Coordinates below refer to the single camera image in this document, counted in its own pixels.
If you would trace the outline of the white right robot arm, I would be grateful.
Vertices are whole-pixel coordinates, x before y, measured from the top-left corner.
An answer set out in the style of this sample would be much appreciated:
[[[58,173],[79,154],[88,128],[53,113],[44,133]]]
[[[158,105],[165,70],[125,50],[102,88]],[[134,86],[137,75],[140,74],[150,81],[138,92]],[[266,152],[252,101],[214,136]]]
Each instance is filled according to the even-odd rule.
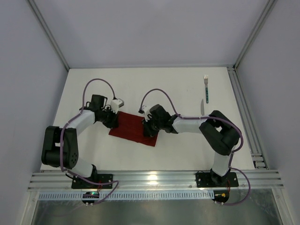
[[[154,137],[161,130],[170,134],[202,134],[215,152],[210,169],[212,182],[215,186],[227,182],[233,155],[241,149],[244,139],[241,130],[220,111],[214,110],[202,117],[182,116],[178,113],[170,115],[163,106],[157,104],[151,108],[142,106],[139,113],[144,116],[144,136]]]

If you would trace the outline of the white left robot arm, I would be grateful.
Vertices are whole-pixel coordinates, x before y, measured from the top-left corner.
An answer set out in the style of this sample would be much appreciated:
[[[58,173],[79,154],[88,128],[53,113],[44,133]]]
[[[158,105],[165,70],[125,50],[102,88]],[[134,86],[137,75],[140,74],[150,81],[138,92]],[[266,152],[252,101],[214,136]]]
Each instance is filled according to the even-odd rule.
[[[96,122],[109,129],[118,127],[119,109],[124,101],[113,98],[110,104],[106,103],[107,97],[92,95],[91,101],[84,104],[64,126],[48,126],[42,148],[42,164],[60,168],[91,185],[99,185],[101,181],[96,166],[79,156],[78,136]]]

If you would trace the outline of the dark red cloth napkin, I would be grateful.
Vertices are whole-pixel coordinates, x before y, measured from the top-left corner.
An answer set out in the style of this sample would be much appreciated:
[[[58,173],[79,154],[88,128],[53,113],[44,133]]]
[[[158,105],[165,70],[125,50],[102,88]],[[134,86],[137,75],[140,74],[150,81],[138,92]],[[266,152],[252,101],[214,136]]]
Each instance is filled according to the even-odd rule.
[[[118,116],[119,126],[112,128],[109,135],[155,147],[158,135],[154,137],[143,135],[143,119],[144,117],[120,112]]]

